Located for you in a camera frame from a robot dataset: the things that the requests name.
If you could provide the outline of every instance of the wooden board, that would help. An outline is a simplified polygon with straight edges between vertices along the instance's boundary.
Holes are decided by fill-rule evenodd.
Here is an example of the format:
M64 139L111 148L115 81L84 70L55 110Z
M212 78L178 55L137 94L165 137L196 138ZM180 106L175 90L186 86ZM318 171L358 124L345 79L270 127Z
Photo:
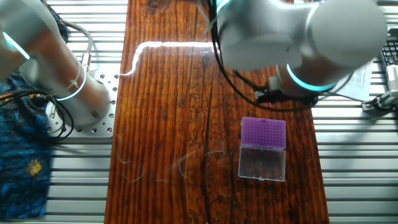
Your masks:
M129 1L105 223L329 223L311 111L242 100L205 26L186 3ZM261 83L274 73L245 75ZM286 121L285 182L238 177L245 116Z

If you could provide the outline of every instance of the pipette tip box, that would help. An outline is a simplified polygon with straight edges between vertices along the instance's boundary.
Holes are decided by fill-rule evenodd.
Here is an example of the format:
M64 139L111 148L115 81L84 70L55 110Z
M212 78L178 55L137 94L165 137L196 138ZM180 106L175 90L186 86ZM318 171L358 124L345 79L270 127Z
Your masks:
M243 118L239 176L242 178L285 181L285 121Z

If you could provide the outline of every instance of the keyboard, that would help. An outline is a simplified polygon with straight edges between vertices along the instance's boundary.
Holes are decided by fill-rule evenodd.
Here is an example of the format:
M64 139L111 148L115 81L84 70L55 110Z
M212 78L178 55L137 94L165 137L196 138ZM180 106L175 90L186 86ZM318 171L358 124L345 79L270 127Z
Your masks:
M397 37L388 37L387 42L381 50L381 57L385 66L394 65L398 59L398 39Z

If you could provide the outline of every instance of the purple pipette tip rack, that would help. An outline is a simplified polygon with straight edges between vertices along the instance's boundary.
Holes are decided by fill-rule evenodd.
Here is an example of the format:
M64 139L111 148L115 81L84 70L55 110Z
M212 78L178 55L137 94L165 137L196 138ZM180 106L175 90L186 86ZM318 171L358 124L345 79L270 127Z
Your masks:
M243 118L241 143L247 146L283 150L286 148L285 121Z

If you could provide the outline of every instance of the screw hole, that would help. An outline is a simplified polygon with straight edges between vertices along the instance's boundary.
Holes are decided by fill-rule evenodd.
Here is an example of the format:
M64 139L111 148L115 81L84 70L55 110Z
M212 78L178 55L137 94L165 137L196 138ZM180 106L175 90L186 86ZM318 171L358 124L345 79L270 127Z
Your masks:
M99 119L99 118L100 118L100 115L98 114L97 111L92 111L92 112L91 112L91 115L92 115L94 118L96 118L96 119Z

